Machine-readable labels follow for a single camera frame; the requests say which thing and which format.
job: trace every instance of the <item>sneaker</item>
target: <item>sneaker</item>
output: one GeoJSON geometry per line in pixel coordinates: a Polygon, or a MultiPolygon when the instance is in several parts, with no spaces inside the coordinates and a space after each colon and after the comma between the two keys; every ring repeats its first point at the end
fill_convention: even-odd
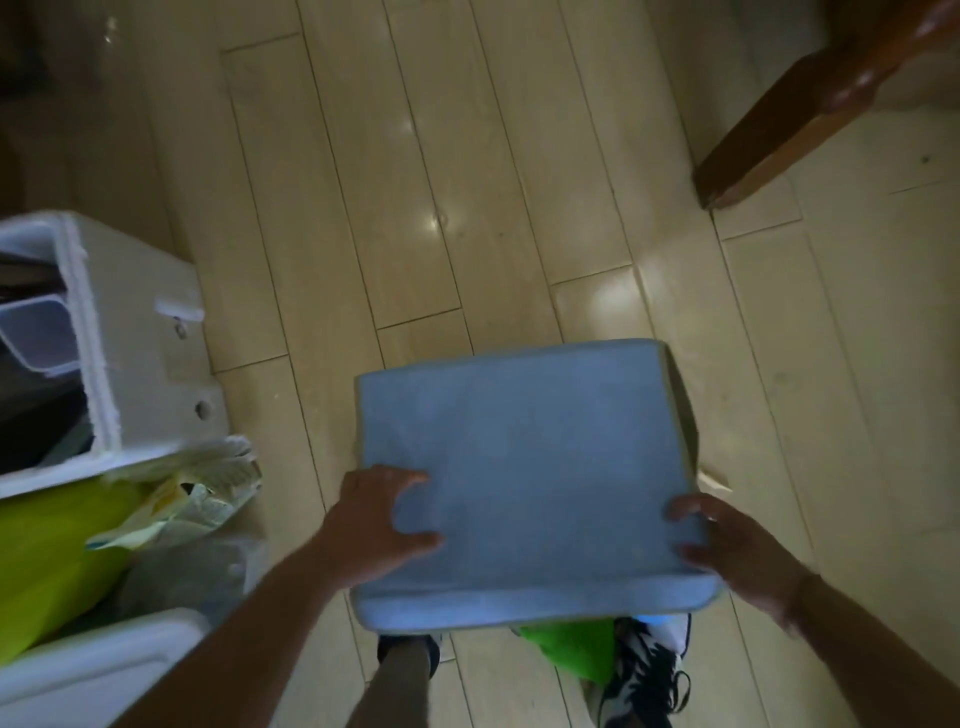
{"type": "Polygon", "coordinates": [[[427,654],[430,656],[430,677],[440,666],[440,643],[444,636],[440,633],[435,635],[380,635],[376,641],[376,661],[380,664],[387,658],[387,653],[398,644],[409,642],[423,642],[427,654]]]}
{"type": "Polygon", "coordinates": [[[639,718],[644,728],[669,728],[668,716],[686,707],[690,677],[681,670],[681,657],[689,645],[690,615],[658,624],[656,632],[662,641],[641,621],[617,620],[613,679],[594,692],[589,704],[598,728],[630,725],[631,716],[639,718]],[[683,692],[681,683],[685,683],[683,692]]]}

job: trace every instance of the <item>wooden floor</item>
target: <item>wooden floor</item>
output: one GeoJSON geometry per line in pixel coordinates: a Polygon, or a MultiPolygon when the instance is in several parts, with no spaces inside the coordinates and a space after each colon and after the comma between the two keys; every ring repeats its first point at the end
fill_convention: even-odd
{"type": "MultiPolygon", "coordinates": [[[[353,378],[561,341],[668,341],[737,505],[960,678],[960,117],[875,113],[711,217],[694,159],[815,39],[767,0],[79,0],[102,87],[2,109],[31,205],[192,259],[260,453],[275,558],[353,465],[353,378]]],[[[277,723],[376,668],[341,597],[277,723]]],[[[504,630],[456,634],[437,728],[588,724],[504,630]]],[[[851,725],[736,599],[694,619],[675,725],[851,725]]]]}

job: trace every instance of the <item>brown wooden chair leg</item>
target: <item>brown wooden chair leg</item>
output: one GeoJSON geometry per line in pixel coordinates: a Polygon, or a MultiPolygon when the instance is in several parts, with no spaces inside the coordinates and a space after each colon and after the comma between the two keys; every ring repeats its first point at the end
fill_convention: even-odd
{"type": "Polygon", "coordinates": [[[706,208],[752,195],[870,107],[900,64],[960,35],[960,0],[898,3],[869,37],[790,67],[693,173],[706,208]]]}
{"type": "Polygon", "coordinates": [[[870,107],[876,84],[829,107],[838,56],[828,49],[794,63],[724,136],[693,173],[703,207],[744,200],[870,107]]]}

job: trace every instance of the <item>plastic bag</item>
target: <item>plastic bag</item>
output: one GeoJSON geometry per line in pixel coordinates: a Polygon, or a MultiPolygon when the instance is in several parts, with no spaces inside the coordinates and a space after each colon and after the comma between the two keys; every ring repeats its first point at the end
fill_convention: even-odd
{"type": "Polygon", "coordinates": [[[187,607],[213,627],[253,590],[268,568],[266,544],[247,536],[207,536],[136,557],[115,597],[117,619],[187,607]]]}

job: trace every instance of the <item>blue cushion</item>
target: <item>blue cushion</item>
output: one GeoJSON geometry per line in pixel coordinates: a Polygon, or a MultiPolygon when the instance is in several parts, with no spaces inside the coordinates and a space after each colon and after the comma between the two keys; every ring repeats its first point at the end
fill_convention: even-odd
{"type": "Polygon", "coordinates": [[[419,632],[706,605],[719,580],[673,550],[703,524],[662,518],[695,488],[669,361],[636,339],[360,376],[364,466],[431,474],[398,499],[396,528],[446,536],[356,588],[360,621],[419,632]]]}

